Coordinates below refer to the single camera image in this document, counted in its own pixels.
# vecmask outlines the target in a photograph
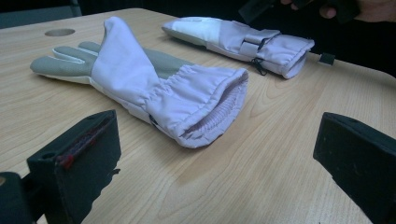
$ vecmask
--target table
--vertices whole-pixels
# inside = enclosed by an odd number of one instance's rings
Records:
[[[222,137],[201,149],[181,147],[91,86],[29,69],[54,47],[100,43],[110,16],[125,19],[145,48],[206,66],[246,67],[244,108]],[[323,65],[312,53],[295,78],[263,77],[248,63],[166,35],[161,25],[172,19],[132,8],[0,30],[0,171],[27,175],[30,155],[81,119],[115,109],[120,173],[84,223],[370,223],[312,154],[325,111],[396,138],[396,79],[351,63]],[[75,32],[45,35],[65,28]]]

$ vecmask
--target glove cuff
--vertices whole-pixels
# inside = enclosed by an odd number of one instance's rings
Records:
[[[147,102],[153,125],[183,147],[202,147],[225,133],[241,110],[248,72],[184,65]]]

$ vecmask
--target black handheld object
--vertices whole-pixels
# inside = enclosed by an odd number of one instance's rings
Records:
[[[89,116],[27,159],[21,179],[0,173],[0,223],[80,223],[120,159],[114,110]]]
[[[238,12],[245,23],[249,24],[271,7],[275,1],[277,0],[249,0]],[[297,8],[303,8],[310,0],[292,0],[292,2]],[[340,23],[351,21],[361,13],[356,0],[327,0],[326,3],[336,9],[336,18]]]
[[[374,223],[396,223],[396,140],[345,116],[324,113],[314,159]]]

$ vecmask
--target glove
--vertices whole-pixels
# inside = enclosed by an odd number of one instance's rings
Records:
[[[31,69],[91,84],[183,147],[208,145],[228,129],[245,99],[245,69],[203,67],[143,50],[120,18],[106,20],[105,29],[101,46],[59,47],[53,50],[55,58],[38,58]]]
[[[282,35],[277,30],[255,30],[237,21],[187,17],[169,21],[163,30],[176,38],[205,46],[237,60],[254,62],[284,78],[295,77],[304,65],[313,40]]]

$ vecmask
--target wood grain surface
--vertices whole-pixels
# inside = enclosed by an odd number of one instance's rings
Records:
[[[245,67],[247,98],[230,129],[208,147],[183,148],[93,87],[30,70],[54,47],[100,43],[110,16],[126,20],[145,48]],[[84,223],[370,223],[312,154],[325,111],[396,138],[396,79],[351,63],[323,65],[311,53],[297,77],[263,77],[249,63],[166,35],[161,25],[172,19],[133,8],[0,30],[0,171],[27,175],[30,155],[81,119],[116,109],[120,173]],[[44,35],[66,28],[75,32]]]

